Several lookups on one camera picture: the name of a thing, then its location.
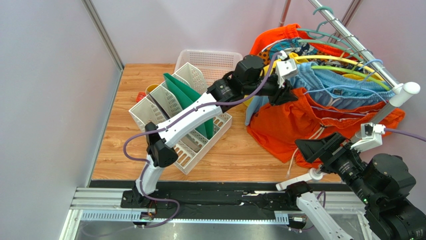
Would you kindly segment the orange shorts front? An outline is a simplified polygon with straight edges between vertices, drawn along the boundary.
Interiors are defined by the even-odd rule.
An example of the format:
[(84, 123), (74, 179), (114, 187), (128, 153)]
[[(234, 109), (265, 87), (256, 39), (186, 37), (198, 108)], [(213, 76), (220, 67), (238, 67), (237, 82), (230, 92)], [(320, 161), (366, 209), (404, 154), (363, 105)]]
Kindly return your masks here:
[(292, 90), (298, 98), (282, 105), (265, 104), (255, 113), (247, 126), (247, 132), (281, 162), (293, 160), (302, 168), (317, 168), (319, 160), (308, 163), (297, 150), (295, 140), (319, 135), (327, 137), (339, 132), (351, 138), (361, 124), (370, 123), (384, 102), (354, 109), (337, 109), (315, 102), (303, 87)]

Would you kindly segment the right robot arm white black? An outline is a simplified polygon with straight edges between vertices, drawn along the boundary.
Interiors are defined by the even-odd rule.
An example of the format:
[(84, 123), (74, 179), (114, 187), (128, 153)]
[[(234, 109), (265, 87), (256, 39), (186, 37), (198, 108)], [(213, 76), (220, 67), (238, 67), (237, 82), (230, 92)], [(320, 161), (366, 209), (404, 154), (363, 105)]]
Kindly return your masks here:
[(417, 181), (403, 158), (378, 153), (364, 162), (354, 143), (338, 132), (321, 139), (297, 139), (308, 163), (321, 161), (320, 170), (336, 174), (365, 205), (365, 218), (380, 240), (424, 240), (426, 215), (408, 195)]

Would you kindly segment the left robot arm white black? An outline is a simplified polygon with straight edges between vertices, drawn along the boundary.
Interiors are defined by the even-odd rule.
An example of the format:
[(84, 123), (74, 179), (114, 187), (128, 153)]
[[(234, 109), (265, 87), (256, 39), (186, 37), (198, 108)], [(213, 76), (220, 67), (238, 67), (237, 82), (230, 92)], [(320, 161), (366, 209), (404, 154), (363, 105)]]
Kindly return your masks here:
[(273, 105), (296, 100), (291, 95), (289, 79), (298, 73), (294, 59), (278, 52), (270, 60), (267, 70), (257, 55), (247, 55), (235, 69), (213, 82), (206, 92), (177, 115), (159, 124), (149, 122), (144, 132), (128, 138), (123, 145), (124, 155), (145, 165), (131, 190), (123, 194), (123, 203), (137, 207), (153, 207), (166, 202), (179, 205), (174, 199), (153, 197), (165, 168), (177, 162), (175, 145), (185, 135), (253, 96), (268, 97)]

